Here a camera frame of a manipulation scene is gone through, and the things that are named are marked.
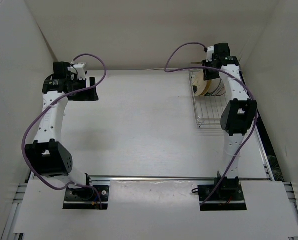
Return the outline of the cream plate with black spot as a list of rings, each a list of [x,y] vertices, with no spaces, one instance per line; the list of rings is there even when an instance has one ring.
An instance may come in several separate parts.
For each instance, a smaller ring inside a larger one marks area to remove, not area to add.
[[[192,83],[194,96],[204,96],[209,91],[211,83],[211,80],[205,80],[204,72],[199,71],[195,75],[195,78]]]

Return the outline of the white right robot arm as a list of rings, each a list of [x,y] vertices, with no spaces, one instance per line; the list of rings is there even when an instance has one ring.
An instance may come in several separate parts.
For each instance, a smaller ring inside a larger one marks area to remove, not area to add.
[[[257,113],[257,102],[248,93],[240,76],[237,57],[231,55],[228,43],[218,43],[205,49],[207,57],[202,61],[203,80],[221,79],[227,97],[220,125],[224,131],[224,148],[219,177],[226,180],[239,178],[239,154],[245,136]]]

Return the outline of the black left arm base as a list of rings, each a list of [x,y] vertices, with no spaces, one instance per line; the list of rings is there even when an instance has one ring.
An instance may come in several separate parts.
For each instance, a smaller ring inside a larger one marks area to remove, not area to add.
[[[92,188],[70,188],[65,191],[64,210],[107,210],[109,206],[110,185],[105,183],[93,184]]]

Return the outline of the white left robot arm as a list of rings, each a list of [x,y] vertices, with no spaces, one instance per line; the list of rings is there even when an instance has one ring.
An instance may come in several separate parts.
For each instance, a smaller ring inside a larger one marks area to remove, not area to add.
[[[33,121],[29,129],[38,124],[32,143],[22,139],[22,154],[31,171],[47,186],[55,178],[64,186],[77,188],[76,194],[82,200],[89,200],[94,194],[90,178],[74,167],[72,154],[62,144],[62,128],[65,109],[69,101],[98,101],[97,81],[87,76],[84,62],[54,62],[53,74],[42,86],[42,113]]]

